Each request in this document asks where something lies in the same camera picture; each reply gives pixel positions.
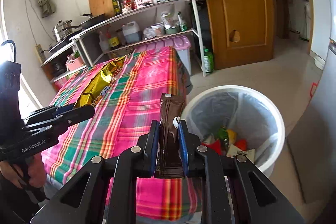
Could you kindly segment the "left hand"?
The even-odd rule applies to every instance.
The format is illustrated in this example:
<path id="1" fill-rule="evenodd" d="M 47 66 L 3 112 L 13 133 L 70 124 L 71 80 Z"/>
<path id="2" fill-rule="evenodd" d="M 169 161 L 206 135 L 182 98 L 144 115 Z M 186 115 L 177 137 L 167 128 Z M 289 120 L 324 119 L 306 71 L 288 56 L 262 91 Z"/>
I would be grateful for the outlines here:
<path id="1" fill-rule="evenodd" d="M 35 188 L 41 188 L 47 177 L 41 153 L 34 155 L 28 166 L 29 184 Z M 20 174 L 23 177 L 23 172 L 19 166 L 14 164 L 12 167 L 7 161 L 1 161 L 1 174 L 19 189 L 22 188 L 21 178 L 18 175 Z"/>

